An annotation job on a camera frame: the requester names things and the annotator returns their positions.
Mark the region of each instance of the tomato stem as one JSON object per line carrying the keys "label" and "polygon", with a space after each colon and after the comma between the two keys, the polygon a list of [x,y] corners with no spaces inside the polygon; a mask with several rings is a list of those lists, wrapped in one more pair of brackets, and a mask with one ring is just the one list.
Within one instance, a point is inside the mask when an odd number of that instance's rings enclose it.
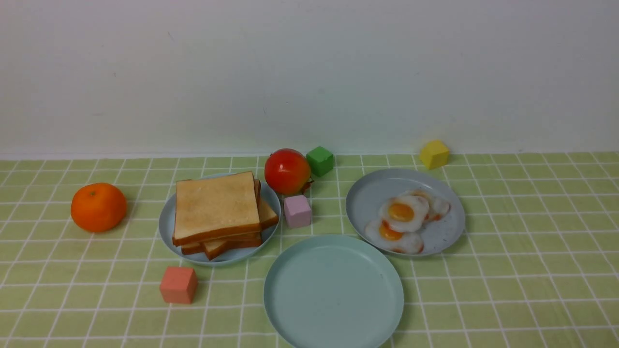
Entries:
{"label": "tomato stem", "polygon": [[307,189],[310,188],[312,183],[314,183],[314,179],[309,178],[309,181],[303,184],[303,187],[301,188],[301,194],[305,194],[305,191],[307,191]]}

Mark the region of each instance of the red cube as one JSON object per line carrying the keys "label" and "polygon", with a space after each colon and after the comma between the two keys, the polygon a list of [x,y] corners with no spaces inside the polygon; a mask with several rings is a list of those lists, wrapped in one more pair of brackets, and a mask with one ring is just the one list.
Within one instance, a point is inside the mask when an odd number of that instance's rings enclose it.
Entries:
{"label": "red cube", "polygon": [[189,305],[193,302],[196,288],[197,275],[193,268],[169,266],[165,270],[159,291],[167,303]]}

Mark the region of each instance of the toy block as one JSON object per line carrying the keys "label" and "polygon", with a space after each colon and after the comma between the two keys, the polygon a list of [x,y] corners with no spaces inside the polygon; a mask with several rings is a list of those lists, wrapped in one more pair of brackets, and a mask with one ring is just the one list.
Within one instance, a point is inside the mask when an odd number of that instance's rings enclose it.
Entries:
{"label": "toy block", "polygon": [[311,207],[303,195],[284,199],[284,214],[290,228],[309,226],[311,224]]}
{"label": "toy block", "polygon": [[332,153],[322,146],[309,151],[306,156],[311,172],[317,176],[323,176],[333,169],[335,158]]}
{"label": "toy block", "polygon": [[169,266],[163,275],[159,291],[167,303],[193,302],[197,289],[196,271],[191,267]]}
{"label": "toy block", "polygon": [[436,169],[447,164],[449,149],[440,140],[427,143],[419,153],[419,158],[427,169]]}

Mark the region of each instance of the mandarin orange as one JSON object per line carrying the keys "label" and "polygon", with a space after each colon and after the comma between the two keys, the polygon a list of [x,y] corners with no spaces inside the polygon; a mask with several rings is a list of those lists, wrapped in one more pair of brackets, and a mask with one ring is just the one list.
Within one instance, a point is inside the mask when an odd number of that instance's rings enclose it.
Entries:
{"label": "mandarin orange", "polygon": [[114,185],[94,183],[77,190],[71,218],[81,229],[100,233],[113,229],[127,213],[127,199]]}

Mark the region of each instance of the empty plate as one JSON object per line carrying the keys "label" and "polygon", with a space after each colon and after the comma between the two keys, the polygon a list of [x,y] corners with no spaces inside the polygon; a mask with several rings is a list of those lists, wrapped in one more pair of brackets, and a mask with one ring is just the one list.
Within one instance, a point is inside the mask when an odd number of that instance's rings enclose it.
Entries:
{"label": "empty plate", "polygon": [[344,235],[300,241],[273,263],[264,308],[296,348],[376,348],[404,309],[402,282],[385,255]]}

